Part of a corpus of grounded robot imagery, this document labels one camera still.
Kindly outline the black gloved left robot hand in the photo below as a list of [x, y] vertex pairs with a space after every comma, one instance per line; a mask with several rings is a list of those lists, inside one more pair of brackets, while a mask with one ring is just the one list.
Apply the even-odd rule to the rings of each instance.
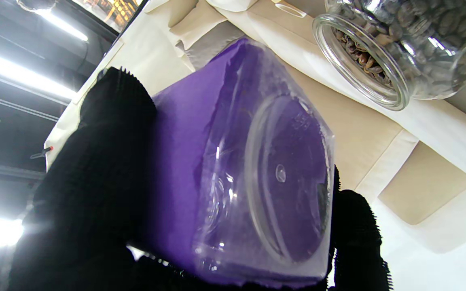
[[366, 199], [285, 69], [151, 98], [111, 67], [33, 197], [8, 291], [390, 291]]

